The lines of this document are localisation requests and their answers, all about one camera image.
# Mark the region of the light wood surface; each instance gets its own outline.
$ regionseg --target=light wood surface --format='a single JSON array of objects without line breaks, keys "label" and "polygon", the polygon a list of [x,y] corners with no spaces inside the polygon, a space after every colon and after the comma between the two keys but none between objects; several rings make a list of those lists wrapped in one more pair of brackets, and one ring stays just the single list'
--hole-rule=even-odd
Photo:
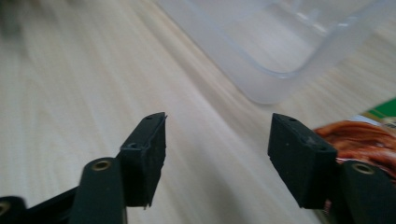
[{"label": "light wood surface", "polygon": [[129,223],[319,223],[266,155],[272,113],[315,128],[396,93],[394,19],[284,102],[257,105],[149,0],[40,2],[0,40],[0,196],[28,206],[76,186],[86,163],[164,111],[163,175]]}]

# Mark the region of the translucent plastic tray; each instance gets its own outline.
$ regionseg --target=translucent plastic tray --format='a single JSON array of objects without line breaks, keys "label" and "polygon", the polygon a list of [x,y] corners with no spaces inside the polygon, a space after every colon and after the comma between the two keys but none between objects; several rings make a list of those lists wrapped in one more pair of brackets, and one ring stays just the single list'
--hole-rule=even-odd
[{"label": "translucent plastic tray", "polygon": [[251,100],[272,104],[323,74],[395,0],[156,0]]}]

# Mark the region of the wood grain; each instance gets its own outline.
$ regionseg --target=wood grain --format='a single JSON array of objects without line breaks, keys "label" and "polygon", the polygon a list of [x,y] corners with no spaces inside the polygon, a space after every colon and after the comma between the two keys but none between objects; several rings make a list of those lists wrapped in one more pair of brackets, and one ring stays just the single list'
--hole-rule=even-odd
[{"label": "wood grain", "polygon": [[250,102],[149,0],[41,1],[0,41],[0,195],[29,206],[117,154],[148,114],[167,113],[167,157],[150,209],[130,223],[319,223],[266,155],[273,112],[307,126],[396,93],[396,20],[278,105]]}]

